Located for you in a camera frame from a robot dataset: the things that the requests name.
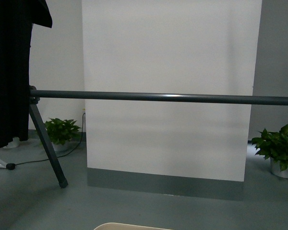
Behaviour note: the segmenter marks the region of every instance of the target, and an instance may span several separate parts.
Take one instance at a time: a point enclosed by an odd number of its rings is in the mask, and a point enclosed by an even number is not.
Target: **potted plant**
[[[61,120],[58,118],[50,118],[50,121],[45,122],[47,133],[55,151],[67,150],[67,143],[78,136],[80,127],[75,123],[76,121],[73,119]]]
[[[264,129],[260,138],[252,138],[251,143],[255,144],[256,155],[264,156],[271,162],[271,172],[274,175],[288,178],[288,124],[279,132],[268,132]]]

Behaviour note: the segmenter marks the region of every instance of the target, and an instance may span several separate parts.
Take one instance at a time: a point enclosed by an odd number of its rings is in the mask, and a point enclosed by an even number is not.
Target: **tripod leg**
[[[49,161],[51,163],[51,166],[53,168],[54,173],[57,176],[57,179],[59,181],[59,185],[61,188],[65,188],[68,183],[64,176],[64,173],[62,171],[62,168],[60,166],[59,160],[54,152],[54,149],[52,147],[52,144],[50,142],[48,133],[46,131],[45,124],[43,123],[42,117],[39,113],[38,107],[36,104],[30,104],[29,107],[30,116],[32,118],[32,121],[35,125],[35,128],[37,130],[37,133],[39,135],[39,138],[44,146],[44,149],[46,151],[46,154],[49,158]]]

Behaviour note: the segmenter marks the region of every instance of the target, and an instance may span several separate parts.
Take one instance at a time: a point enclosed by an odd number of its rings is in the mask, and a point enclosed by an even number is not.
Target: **white wall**
[[[30,84],[39,90],[84,90],[81,0],[47,0],[51,29],[34,25],[31,39]],[[84,100],[41,98],[38,108],[49,117],[75,119],[81,126]],[[29,128],[35,129],[32,121]]]
[[[253,95],[288,97],[288,1],[263,1]],[[249,139],[286,124],[288,106],[252,105]]]
[[[83,0],[86,91],[252,95],[260,0]],[[244,180],[250,105],[86,102],[88,167]]]

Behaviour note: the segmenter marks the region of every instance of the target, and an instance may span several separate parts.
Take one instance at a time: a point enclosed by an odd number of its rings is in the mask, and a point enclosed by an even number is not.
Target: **white tray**
[[[98,226],[94,230],[170,230],[170,229],[159,229],[159,228],[151,228],[130,224],[106,223]]]

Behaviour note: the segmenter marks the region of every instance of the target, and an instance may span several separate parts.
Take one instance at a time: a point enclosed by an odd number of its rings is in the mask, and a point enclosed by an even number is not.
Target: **gray baseboard strip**
[[[224,200],[242,200],[243,198],[243,182],[236,181],[88,168],[87,182],[89,186],[94,187],[176,196]]]
[[[35,129],[29,129],[28,135],[29,135],[29,138],[39,139],[39,136],[38,136]],[[79,137],[75,138],[73,141],[80,141],[81,132],[78,132],[78,135],[79,135]],[[83,132],[82,141],[86,142],[86,132]]]

